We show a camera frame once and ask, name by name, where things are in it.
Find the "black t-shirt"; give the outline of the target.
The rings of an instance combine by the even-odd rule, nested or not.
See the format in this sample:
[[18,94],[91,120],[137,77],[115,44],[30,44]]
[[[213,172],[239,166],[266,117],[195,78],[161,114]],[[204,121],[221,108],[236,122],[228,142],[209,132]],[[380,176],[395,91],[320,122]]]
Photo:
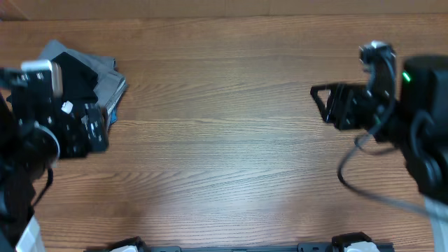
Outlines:
[[60,53],[51,62],[56,63],[62,73],[62,115],[75,118],[100,115],[102,110],[94,91],[98,74],[67,52]]

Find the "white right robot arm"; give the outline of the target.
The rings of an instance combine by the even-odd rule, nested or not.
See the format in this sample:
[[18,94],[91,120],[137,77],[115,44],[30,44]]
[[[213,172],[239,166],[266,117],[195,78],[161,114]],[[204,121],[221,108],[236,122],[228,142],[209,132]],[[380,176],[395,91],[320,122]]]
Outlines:
[[[393,55],[362,56],[371,79],[365,85],[329,83],[311,87],[325,123],[338,130],[366,130],[337,168],[339,182],[352,192],[427,216],[436,251],[447,250],[447,56],[417,55],[405,60],[396,94]],[[400,150],[405,167],[425,197],[425,206],[378,195],[351,185],[343,168],[373,137]]]

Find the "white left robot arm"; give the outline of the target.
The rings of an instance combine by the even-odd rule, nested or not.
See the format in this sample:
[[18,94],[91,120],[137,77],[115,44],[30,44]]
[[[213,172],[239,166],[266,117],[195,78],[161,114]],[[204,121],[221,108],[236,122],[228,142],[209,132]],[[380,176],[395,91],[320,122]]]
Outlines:
[[44,251],[34,208],[53,184],[60,159],[84,158],[108,146],[96,104],[69,108],[57,68],[1,70],[1,250]]

